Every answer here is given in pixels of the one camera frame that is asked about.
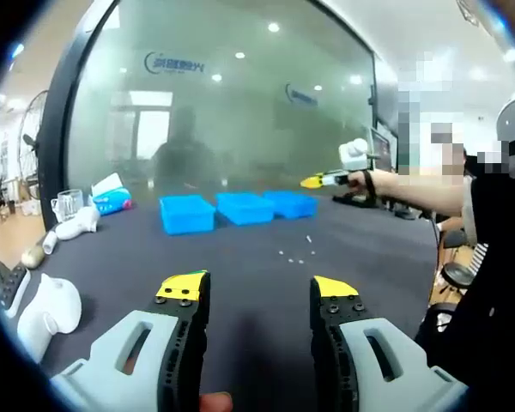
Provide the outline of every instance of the blue storage box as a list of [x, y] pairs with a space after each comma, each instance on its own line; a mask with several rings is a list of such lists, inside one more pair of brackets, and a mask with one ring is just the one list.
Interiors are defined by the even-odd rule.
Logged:
[[317, 214], [318, 200], [301, 193], [293, 191], [266, 191], [264, 198], [273, 202], [275, 213], [287, 219], [297, 219]]
[[217, 209], [235, 225], [272, 221], [274, 204], [253, 193], [219, 193]]
[[215, 208], [201, 196], [165, 196], [160, 204], [162, 226], [168, 234], [214, 230]]

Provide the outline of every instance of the dark gray table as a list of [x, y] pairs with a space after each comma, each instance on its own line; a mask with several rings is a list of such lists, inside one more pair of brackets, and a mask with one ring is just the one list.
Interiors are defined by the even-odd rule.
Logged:
[[241, 411], [316, 410], [312, 276], [348, 282], [374, 314], [414, 336], [435, 258], [429, 221], [326, 198], [315, 218], [249, 227], [220, 218], [213, 233], [175, 237], [162, 232], [158, 208], [140, 207], [102, 218], [97, 233], [60, 243], [33, 272], [20, 313], [41, 272], [78, 287], [81, 323], [53, 337], [42, 361], [53, 375], [88, 358], [91, 342], [128, 312], [144, 309], [164, 279], [206, 269], [212, 288], [202, 392], [230, 391]]

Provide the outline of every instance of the glass wall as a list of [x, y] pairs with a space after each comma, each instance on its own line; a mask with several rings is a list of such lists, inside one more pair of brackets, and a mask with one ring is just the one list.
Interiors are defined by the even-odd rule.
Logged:
[[82, 70], [69, 187], [294, 189], [372, 126], [371, 52], [305, 0], [123, 0]]

